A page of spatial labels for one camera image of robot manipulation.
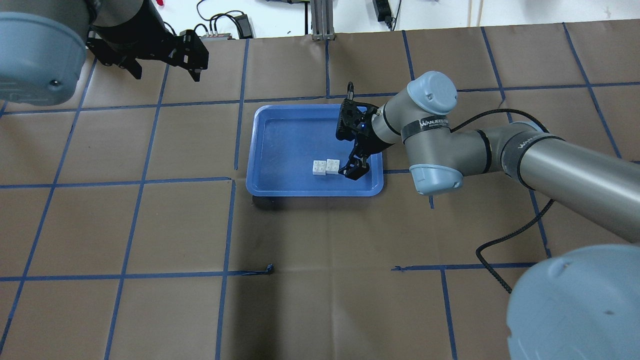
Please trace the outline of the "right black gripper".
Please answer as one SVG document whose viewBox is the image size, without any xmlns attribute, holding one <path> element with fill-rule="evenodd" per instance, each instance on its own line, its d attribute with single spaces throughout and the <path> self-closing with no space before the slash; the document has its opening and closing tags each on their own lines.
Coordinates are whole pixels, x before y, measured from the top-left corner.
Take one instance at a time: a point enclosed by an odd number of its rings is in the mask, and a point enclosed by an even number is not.
<svg viewBox="0 0 640 360">
<path fill-rule="evenodd" d="M 353 181 L 363 178 L 371 170 L 370 156 L 381 153 L 393 145 L 375 133 L 373 120 L 379 110 L 380 108 L 374 104 L 352 99 L 342 101 L 335 137 L 339 141 L 353 142 L 353 148 L 345 165 L 338 169 L 341 176 Z"/>
</svg>

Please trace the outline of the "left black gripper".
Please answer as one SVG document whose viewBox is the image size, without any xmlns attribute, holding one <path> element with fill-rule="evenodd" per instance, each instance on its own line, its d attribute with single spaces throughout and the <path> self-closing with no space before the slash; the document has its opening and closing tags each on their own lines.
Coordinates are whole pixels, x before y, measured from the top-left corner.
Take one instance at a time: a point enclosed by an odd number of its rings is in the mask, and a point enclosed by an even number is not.
<svg viewBox="0 0 640 360">
<path fill-rule="evenodd" d="M 94 32 L 86 45 L 101 64 L 125 69 L 136 80 L 141 80 L 143 73 L 138 60 L 157 60 L 183 68 L 194 82 L 201 81 L 201 72 L 208 69 L 210 61 L 208 49 L 193 29 L 183 30 L 179 35 L 165 29 L 158 39 L 130 43 L 109 42 Z"/>
</svg>

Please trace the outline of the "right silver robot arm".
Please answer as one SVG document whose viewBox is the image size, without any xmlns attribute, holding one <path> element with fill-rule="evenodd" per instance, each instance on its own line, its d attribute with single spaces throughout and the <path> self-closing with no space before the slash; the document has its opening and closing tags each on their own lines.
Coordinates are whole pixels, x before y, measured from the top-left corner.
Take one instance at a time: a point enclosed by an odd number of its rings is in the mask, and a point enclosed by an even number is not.
<svg viewBox="0 0 640 360">
<path fill-rule="evenodd" d="M 409 169 L 384 175 L 373 197 L 331 199 L 333 355 L 338 359 L 637 360 L 639 247 L 592 223 L 555 194 L 547 200 L 502 170 L 433 199 Z"/>
</svg>

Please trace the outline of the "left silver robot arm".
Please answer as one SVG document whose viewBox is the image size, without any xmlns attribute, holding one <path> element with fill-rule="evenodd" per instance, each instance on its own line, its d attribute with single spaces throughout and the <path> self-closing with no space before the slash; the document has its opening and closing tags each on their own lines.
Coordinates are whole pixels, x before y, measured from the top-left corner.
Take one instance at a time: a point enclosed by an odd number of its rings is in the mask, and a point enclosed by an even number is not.
<svg viewBox="0 0 640 360">
<path fill-rule="evenodd" d="M 173 34 L 151 0 L 3 0 L 0 96 L 55 106 L 74 95 L 87 52 L 141 79 L 140 60 L 185 69 L 194 82 L 210 53 L 192 29 Z"/>
</svg>

